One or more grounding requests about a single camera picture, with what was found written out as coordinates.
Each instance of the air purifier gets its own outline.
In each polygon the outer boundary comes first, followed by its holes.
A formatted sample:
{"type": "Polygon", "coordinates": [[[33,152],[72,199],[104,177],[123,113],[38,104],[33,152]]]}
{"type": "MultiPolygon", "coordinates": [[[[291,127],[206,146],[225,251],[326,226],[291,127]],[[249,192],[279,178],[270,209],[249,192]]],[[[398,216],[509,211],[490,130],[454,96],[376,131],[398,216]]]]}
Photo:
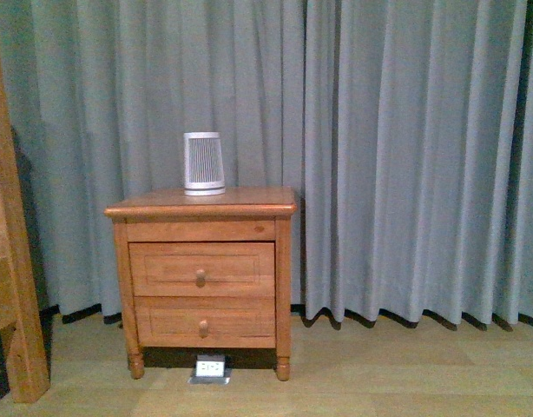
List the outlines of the air purifier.
{"type": "Polygon", "coordinates": [[[184,133],[185,194],[217,195],[226,191],[218,132],[184,133]]]}

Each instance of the bed frame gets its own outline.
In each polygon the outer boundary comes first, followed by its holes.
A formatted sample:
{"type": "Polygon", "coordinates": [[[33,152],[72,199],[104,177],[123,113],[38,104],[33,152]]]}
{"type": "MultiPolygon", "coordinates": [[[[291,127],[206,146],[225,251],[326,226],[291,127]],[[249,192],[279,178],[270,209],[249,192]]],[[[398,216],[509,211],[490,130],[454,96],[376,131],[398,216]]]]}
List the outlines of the bed frame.
{"type": "Polygon", "coordinates": [[[1,67],[0,335],[14,401],[37,401],[49,388],[49,372],[1,67]]]}

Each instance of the wooden floor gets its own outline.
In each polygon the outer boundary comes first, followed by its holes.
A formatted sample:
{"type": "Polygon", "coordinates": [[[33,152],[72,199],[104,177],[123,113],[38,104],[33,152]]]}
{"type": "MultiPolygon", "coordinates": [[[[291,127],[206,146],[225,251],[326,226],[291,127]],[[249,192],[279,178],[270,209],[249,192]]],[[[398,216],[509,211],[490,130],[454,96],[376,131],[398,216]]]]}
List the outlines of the wooden floor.
{"type": "Polygon", "coordinates": [[[526,324],[508,333],[464,322],[453,332],[429,317],[416,329],[381,317],[374,328],[346,319],[335,330],[324,317],[307,328],[294,316],[292,334],[289,382],[268,368],[270,351],[246,351],[227,386],[191,386],[189,352],[152,349],[153,367],[133,381],[118,325],[98,315],[69,325],[55,319],[51,389],[35,405],[7,395],[0,415],[533,416],[526,324]]]}

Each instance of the wooden knob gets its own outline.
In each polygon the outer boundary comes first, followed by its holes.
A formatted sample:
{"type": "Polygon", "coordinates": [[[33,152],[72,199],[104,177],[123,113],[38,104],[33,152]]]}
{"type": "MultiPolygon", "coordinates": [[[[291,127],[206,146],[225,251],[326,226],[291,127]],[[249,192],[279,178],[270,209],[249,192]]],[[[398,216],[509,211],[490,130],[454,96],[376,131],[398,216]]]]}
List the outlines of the wooden knob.
{"type": "Polygon", "coordinates": [[[199,323],[199,336],[205,339],[208,336],[208,323],[206,320],[201,320],[199,323]]]}
{"type": "Polygon", "coordinates": [[[205,287],[205,278],[207,277],[207,274],[205,274],[205,269],[197,269],[195,277],[197,278],[195,281],[197,287],[205,287]]]}

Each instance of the nightstand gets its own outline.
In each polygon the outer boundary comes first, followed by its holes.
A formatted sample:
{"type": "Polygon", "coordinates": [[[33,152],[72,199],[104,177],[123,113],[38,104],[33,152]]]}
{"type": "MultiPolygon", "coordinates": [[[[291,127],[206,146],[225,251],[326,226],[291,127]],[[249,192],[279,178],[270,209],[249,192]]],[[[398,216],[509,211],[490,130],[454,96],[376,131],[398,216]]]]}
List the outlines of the nightstand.
{"type": "Polygon", "coordinates": [[[275,348],[290,376],[287,187],[184,195],[164,189],[107,207],[133,378],[144,347],[275,348]]]}

